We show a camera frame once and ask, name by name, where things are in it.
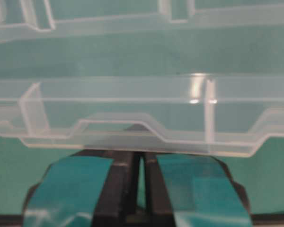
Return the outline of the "left gripper black right finger green tape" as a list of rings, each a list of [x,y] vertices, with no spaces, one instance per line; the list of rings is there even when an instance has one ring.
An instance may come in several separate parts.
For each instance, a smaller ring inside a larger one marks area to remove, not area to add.
[[[245,188],[214,157],[144,155],[146,210],[154,227],[249,227]]]

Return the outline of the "left gripper black left finger green tape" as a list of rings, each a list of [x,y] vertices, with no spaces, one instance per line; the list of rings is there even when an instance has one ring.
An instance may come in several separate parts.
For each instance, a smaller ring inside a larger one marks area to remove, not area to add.
[[[134,154],[79,151],[47,168],[23,206],[25,227],[113,227],[125,221]]]

